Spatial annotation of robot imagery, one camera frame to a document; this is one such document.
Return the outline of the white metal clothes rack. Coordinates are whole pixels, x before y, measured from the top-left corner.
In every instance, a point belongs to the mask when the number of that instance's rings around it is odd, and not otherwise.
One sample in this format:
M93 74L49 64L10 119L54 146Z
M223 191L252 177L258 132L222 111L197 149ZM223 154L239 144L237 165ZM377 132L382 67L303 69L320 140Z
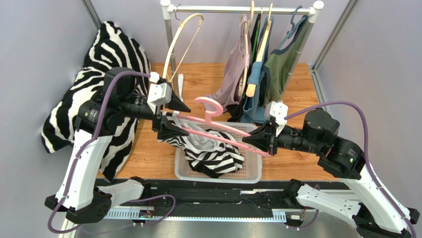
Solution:
M175 52L174 47L177 41L177 38L181 34L181 30L184 25L191 20L192 16L188 16L185 21L180 24L180 29L173 34L171 19L172 15L176 13L191 13L193 17L199 17L199 23L201 24L204 20L204 13L250 13L251 19L253 19L255 12L259 11L262 13L267 13L269 15L307 15L308 22L310 24L309 28L304 32L304 38L301 44L298 46L296 55L293 59L293 64L289 68L287 82L290 82L290 79L296 69L300 56L302 55L303 49L306 45L306 42L309 38L309 35L312 31L314 24L316 23L321 11L324 8L324 2L321 0L316 0L313 3L313 6L309 8L285 8L285 7L255 7L254 2L251 1L250 6L194 6L194 5L174 5L169 0L160 1L162 15L165 22L166 37L168 43L168 52L167 57L164 63L163 75L167 75L167 67L171 67L172 76L178 75L178 67L176 66Z

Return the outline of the white plastic laundry basket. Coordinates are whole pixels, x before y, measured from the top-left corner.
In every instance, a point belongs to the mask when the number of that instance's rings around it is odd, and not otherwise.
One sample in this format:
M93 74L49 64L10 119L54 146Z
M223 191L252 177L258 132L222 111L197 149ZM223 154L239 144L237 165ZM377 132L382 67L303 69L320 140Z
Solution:
M240 122L226 122L218 121L220 124L230 126L232 128L241 130L243 132L251 132L258 127L251 123L240 123ZM216 126L211 126L207 124L202 124L195 122L198 127L202 129L213 129L218 131L224 131L232 135L237 142L245 144L242 142L243 136L231 132L226 129L222 129ZM175 169L174 173L178 179L197 181L197 182L215 182L215 183L241 183L241 184L253 184L257 183L262 178L262 157L256 153L253 153L249 150L239 148L240 153L244 156L245 160L242 165L242 169L238 170L235 173L227 173L222 175L219 178L210 178L205 174L195 172L191 169L188 160L185 159L185 152L181 148L176 148L175 151Z

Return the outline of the blue ribbed tank top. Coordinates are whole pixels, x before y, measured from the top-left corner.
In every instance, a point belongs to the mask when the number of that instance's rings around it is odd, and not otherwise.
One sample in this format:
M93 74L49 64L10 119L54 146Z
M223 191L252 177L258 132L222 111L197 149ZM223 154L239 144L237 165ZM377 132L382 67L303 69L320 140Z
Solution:
M267 53L268 53L268 44L269 44L269 38L270 38L270 34L272 31L272 24L273 24L273 17L271 16L271 29L270 29L270 33L268 36L268 43L266 45L266 49L265 49L265 54L264 54L264 58L263 58L263 62L262 63L258 63L256 65L252 64L252 69L251 69L251 74L248 78L248 82L253 82L257 85L256 89L255 89L255 94L253 97L247 97L245 99L244 105L243 105L243 114L240 118L240 122L244 122L244 123L264 123L265 122L265 118L264 118L264 107L259 105L259 98L260 98L260 89L261 89L261 82L263 79L262 76L262 67L264 64L264 61L267 59ZM258 41L258 47L257 47L257 53L259 50L259 44L261 43L261 37L264 34L264 30L265 30L265 24L267 23L267 18L264 21L264 27L260 33L260 38Z

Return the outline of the beige hanger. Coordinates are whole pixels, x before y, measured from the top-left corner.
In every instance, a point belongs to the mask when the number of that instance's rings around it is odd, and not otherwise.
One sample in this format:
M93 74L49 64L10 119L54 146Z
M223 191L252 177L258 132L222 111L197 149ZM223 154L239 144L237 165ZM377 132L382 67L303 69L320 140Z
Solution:
M241 78L239 79L239 86L238 86L238 96L240 98L243 97L243 93L245 91L246 83L247 83L247 72L249 69L249 63L250 63L250 53L249 53L249 29L252 25L253 19L254 19L254 10L255 2L251 1L250 6L250 19L247 21L241 21L239 24L239 28L241 29L241 40L244 41L243 44L240 45L240 52L241 52L241 60L244 63L243 73Z

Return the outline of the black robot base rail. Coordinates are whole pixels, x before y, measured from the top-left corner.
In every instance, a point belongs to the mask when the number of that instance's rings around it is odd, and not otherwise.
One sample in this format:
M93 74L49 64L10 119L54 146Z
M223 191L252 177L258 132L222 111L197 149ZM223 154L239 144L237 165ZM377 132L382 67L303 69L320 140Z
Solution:
M302 213L305 207L284 190L289 181L255 184L213 183L178 179L150 179L140 202L123 206L148 209L154 216L181 218L270 218L275 209Z

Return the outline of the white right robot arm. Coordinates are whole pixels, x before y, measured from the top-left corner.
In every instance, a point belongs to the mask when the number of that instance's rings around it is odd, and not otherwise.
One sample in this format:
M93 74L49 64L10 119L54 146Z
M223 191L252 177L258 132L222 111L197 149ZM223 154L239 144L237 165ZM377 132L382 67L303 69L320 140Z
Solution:
M292 179L282 199L290 206L318 209L339 218L363 238L414 238L420 213L401 205L375 175L364 150L351 140L338 135L339 121L322 108L303 110L301 129L279 126L270 117L243 142L275 155L279 148L318 156L318 165L338 178L358 197L358 201L323 193L310 185Z

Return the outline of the olive green tank top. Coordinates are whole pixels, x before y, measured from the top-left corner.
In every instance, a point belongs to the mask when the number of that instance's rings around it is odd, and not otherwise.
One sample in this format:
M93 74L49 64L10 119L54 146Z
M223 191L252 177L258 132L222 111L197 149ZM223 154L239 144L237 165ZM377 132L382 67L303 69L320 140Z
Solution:
M306 15L293 23L293 27L286 33L276 49L272 50L269 58L264 63L263 83L259 105L266 106L272 101L279 101L286 90L290 67L293 65L295 51L304 36L304 30L308 27Z

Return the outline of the wooden hanger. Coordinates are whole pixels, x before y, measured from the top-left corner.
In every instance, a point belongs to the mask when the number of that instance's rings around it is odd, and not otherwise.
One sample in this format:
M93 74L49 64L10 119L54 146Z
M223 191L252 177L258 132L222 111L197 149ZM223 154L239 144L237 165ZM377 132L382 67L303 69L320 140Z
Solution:
M262 63L263 62L263 58L264 58L264 54L265 54L265 49L266 49L266 45L268 43L268 36L270 33L270 29L271 29L271 12L272 12L272 8L273 8L273 3L271 3L269 10L268 10L268 17L267 17L267 23L265 24L265 30L264 30L264 34L261 37L261 43L259 44L259 50L257 53L257 57L256 57L256 61L254 62L253 65L256 65L258 63ZM246 96L247 97L253 97L255 94L255 89L256 89L257 85L253 82L248 82L248 87L246 90Z

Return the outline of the blue grey hanger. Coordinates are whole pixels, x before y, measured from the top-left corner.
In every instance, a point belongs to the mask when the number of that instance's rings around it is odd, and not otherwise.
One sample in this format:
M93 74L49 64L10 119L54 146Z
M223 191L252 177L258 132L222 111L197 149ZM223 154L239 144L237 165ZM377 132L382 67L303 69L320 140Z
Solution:
M298 10L301 9L301 8L302 8L302 6L299 5L294 10L294 12L293 12L293 14L291 16L291 19L290 19L291 29L287 31L285 37L281 40L281 42L277 46L277 48L276 48L277 50L280 50L281 49L281 47L283 46L283 44L295 34L295 32L297 31L297 29L299 28L299 26L305 21L305 18L304 17L302 17L297 22L294 21L294 18L296 16Z

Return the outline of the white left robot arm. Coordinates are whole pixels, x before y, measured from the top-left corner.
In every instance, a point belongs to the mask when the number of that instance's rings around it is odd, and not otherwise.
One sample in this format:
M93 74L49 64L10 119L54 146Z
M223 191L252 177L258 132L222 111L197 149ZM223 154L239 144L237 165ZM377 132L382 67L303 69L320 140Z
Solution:
M65 212L77 225L101 221L115 206L145 197L149 182L132 177L125 182L96 186L97 171L117 127L126 118L147 119L159 140L186 136L187 131L172 125L162 109L190 112L159 74L115 67L104 76L104 86L78 109L71 161L59 191L46 198L45 206Z

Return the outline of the pink lilac tank top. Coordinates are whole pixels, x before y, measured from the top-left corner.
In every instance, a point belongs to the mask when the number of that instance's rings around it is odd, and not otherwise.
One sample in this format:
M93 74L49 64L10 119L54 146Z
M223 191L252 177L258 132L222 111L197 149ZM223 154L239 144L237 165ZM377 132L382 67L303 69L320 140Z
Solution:
M246 15L241 17L241 21L247 21ZM213 94L207 94L205 97L213 99L221 104L223 111L227 111L228 105L239 104L241 98L238 96L239 79L242 76L244 63L241 60L240 45L244 43L241 40L241 29L239 30L237 42L231 50L228 60L224 67L224 77L221 87ZM249 53L252 52L250 32L249 38Z

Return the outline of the green hanger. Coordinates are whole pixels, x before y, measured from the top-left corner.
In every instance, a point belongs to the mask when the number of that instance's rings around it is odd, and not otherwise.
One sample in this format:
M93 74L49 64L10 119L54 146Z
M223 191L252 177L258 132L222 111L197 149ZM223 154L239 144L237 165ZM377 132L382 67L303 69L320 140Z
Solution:
M253 33L252 33L252 36L251 36L252 53L250 55L250 66L253 64L253 62L255 61L255 58L256 58L257 47L258 47L257 46L258 36L259 36L259 30L260 30L260 26L261 26L261 18L262 18L262 13L259 13L258 16L257 16L257 19L255 21Z

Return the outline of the black white striped tank top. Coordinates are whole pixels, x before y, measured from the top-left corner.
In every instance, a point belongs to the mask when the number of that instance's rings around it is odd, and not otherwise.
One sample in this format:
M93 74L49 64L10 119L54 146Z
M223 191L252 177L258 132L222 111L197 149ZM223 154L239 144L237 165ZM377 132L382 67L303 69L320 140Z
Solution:
M191 169L205 166L210 169L236 167L240 170L245 160L237 146L197 134L175 137L165 142L185 152Z

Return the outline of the zebra striped pillow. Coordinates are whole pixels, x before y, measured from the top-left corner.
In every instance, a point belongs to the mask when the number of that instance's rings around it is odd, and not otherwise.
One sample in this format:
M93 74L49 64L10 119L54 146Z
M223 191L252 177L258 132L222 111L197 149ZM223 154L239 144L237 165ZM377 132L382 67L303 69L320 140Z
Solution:
M112 21L104 21L88 49L74 84L46 118L41 142L47 153L54 153L74 143L74 122L79 107L102 89L105 73L115 67L127 67L150 73L151 63L144 48ZM130 157L135 143L138 120L126 118L117 127L103 155L99 171L113 181Z

